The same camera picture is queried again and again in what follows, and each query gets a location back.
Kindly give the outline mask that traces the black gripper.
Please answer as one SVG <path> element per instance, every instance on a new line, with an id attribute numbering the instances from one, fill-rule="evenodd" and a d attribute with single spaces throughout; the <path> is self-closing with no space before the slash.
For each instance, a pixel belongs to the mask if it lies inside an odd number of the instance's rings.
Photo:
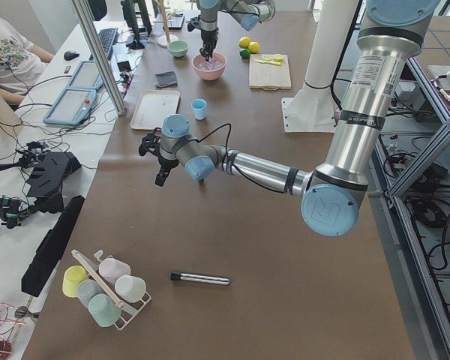
<path id="1" fill-rule="evenodd" d="M 138 152 L 140 156 L 145 156 L 147 153 L 150 153 L 158 158 L 160 170 L 156 175 L 154 183 L 159 187 L 163 187 L 171 170 L 179 165 L 179 161 L 176 158 L 169 160 L 160 153 L 161 136 L 157 135 L 157 132 L 161 132 L 160 127 L 154 128 L 142 138 Z"/>
<path id="2" fill-rule="evenodd" d="M 205 60 L 210 62 L 213 59 L 213 52 L 218 42 L 218 21 L 205 21 L 201 16 L 192 17 L 188 24 L 187 30 L 192 32 L 199 29 L 202 38 L 202 47 L 199 50 L 201 56 L 205 56 Z"/>

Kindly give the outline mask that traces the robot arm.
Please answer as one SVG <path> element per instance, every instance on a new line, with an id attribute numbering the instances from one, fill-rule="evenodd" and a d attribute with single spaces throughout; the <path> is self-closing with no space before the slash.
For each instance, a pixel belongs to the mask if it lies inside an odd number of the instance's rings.
<path id="1" fill-rule="evenodd" d="M 368 189 L 365 168 L 371 158 L 407 59 L 422 50 L 436 1 L 369 1 L 358 33 L 361 55 L 351 83 L 334 118 L 322 102 L 331 95 L 332 68 L 346 42 L 344 29 L 352 22 L 343 1 L 327 1 L 316 41 L 331 39 L 326 48 L 314 45 L 303 88 L 286 101 L 284 114 L 302 131 L 332 131 L 324 145 L 325 160 L 310 172 L 230 148 L 207 145 L 191 135 L 188 120 L 168 115 L 160 128 L 149 132 L 139 154 L 154 155 L 163 185 L 175 167 L 201 182 L 213 170 L 237 175 L 266 190 L 301 198 L 301 216 L 315 232 L 342 236 L 359 219 Z"/>
<path id="2" fill-rule="evenodd" d="M 246 31 L 253 29 L 257 23 L 270 21 L 276 11 L 274 1 L 236 1 L 203 0 L 196 1 L 199 15 L 192 17 L 187 30 L 199 29 L 202 47 L 199 54 L 208 62 L 218 42 L 218 13 L 230 14 Z"/>

